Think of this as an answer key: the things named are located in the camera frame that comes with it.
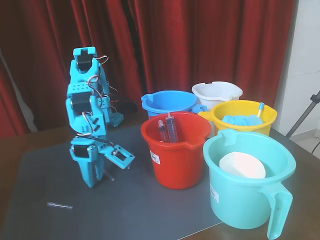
sticker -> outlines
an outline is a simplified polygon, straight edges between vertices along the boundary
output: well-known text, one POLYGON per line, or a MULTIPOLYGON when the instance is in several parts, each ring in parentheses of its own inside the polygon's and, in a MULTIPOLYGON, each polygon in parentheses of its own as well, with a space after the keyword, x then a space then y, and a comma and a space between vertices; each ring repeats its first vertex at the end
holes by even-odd
POLYGON ((219 203, 219 194, 214 190, 214 188, 210 184, 210 192, 211 196, 214 198, 214 200, 219 203))
POLYGON ((158 155, 154 154, 152 151, 150 151, 151 158, 156 164, 160 164, 160 158, 158 155))

wooden table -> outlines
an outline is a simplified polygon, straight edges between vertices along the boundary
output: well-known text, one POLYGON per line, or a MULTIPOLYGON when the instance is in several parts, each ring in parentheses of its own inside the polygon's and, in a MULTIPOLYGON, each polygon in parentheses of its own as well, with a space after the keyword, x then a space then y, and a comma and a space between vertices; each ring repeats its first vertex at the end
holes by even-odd
MULTIPOLYGON (((119 128, 141 124, 148 119, 146 113, 124 117, 119 128)), ((297 166, 287 181, 293 203, 278 239, 320 239, 320 160, 275 130, 270 136, 283 144, 294 156, 297 166)), ((74 135, 69 127, 0 139, 0 228, 2 229, 11 191, 15 184, 20 160, 28 152, 70 141, 74 135)), ((186 240, 260 240, 267 239, 268 223, 252 230, 241 230, 224 223, 193 234, 186 240)))

curtain fold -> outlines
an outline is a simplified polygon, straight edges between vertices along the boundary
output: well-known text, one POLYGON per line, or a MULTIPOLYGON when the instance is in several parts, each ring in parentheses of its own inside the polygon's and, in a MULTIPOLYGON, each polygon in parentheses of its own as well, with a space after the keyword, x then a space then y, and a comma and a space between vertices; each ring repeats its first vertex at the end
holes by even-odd
POLYGON ((14 137, 29 132, 20 109, 10 77, 0 59, 0 138, 14 137))

yellow bucket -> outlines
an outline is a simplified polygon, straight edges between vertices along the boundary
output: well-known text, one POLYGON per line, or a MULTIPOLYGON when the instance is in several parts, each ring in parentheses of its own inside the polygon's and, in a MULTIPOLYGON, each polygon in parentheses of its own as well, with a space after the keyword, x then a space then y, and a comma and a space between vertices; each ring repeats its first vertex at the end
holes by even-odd
POLYGON ((269 135, 271 124, 273 124, 277 117, 277 111, 268 105, 264 105, 260 118, 263 120, 263 124, 254 126, 239 126, 226 123, 222 121, 225 115, 257 115, 259 111, 260 102, 249 100, 234 100, 225 101, 214 108, 211 111, 201 111, 199 115, 208 121, 214 122, 215 134, 222 129, 235 129, 245 132, 257 132, 264 135, 269 135))

white bucket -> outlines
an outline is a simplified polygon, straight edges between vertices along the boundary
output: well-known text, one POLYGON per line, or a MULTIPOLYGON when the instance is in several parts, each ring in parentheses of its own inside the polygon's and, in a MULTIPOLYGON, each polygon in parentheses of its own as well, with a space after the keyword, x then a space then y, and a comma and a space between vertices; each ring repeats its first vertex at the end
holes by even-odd
MULTIPOLYGON (((197 103, 206 105, 207 111, 226 101, 239 100, 243 94, 240 87, 226 81, 213 81, 212 83, 198 83, 192 87, 192 92, 198 97, 197 103)), ((209 138, 215 135, 215 125, 210 122, 212 133, 209 138)))

